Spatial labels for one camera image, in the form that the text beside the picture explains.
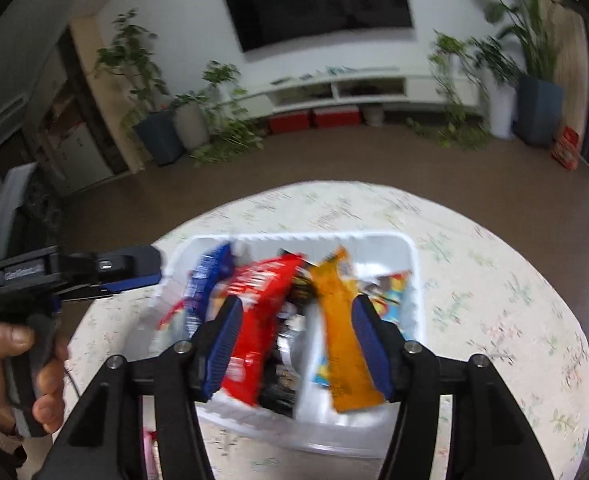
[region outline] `red snack bag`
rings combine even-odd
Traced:
[[[569,171],[579,165],[579,134],[572,128],[565,127],[553,147],[553,157]]]
[[[222,386],[235,399],[257,404],[263,364],[271,351],[281,309],[292,277],[302,263],[298,254],[284,254],[238,269],[227,293],[243,303],[243,321]]]

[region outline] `human hand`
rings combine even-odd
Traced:
[[[15,427],[12,408],[6,396],[3,359],[27,352],[34,344],[34,332],[27,326],[0,323],[0,431],[11,434]],[[47,433],[54,433],[63,424],[63,362],[69,358],[66,341],[57,339],[54,358],[39,372],[37,385],[43,396],[32,407],[34,419]]]

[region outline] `red box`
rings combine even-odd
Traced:
[[[274,117],[271,117],[268,122],[270,123],[270,130],[272,130],[272,133],[274,134],[308,130],[311,126],[310,110],[275,115]]]
[[[358,106],[315,108],[315,124],[319,128],[354,126],[361,124],[361,113]]]

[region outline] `white plant pot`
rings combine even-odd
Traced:
[[[461,58],[457,54],[450,54],[449,68],[450,78],[454,79],[462,75]]]
[[[361,108],[361,111],[368,126],[381,128],[385,123],[385,112],[383,111],[383,105],[364,106]]]
[[[517,89],[508,84],[498,85],[492,73],[483,69],[481,79],[488,92],[486,122],[491,134],[498,139],[514,139],[512,121],[517,104]]]

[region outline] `snack bag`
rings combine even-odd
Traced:
[[[328,356],[323,355],[319,366],[317,367],[317,374],[315,375],[315,384],[321,384],[321,386],[330,386],[330,379],[328,377]]]
[[[401,308],[411,274],[409,270],[405,270],[388,276],[379,276],[374,283],[359,283],[360,292],[367,294],[379,317],[395,324],[401,333]]]
[[[276,341],[264,364],[258,403],[272,412],[292,417],[303,366],[305,317],[292,314],[295,309],[292,304],[286,303],[284,307],[279,313]]]
[[[276,314],[301,261],[298,254],[284,254],[242,267],[228,286],[226,293],[243,303],[243,321],[222,386],[251,406],[257,404],[264,360],[276,338]]]
[[[328,376],[335,410],[342,413],[382,404],[383,396],[373,385],[352,328],[352,301],[359,292],[351,277],[348,251],[340,247],[310,272],[325,318]]]
[[[177,301],[171,310],[161,318],[150,342],[150,352],[162,353],[170,345],[181,339],[183,334],[184,303]]]
[[[230,242],[201,256],[198,265],[188,277],[188,286],[183,295],[183,338],[190,339],[201,323],[206,322],[212,290],[218,282],[231,277],[233,272],[234,255]]]

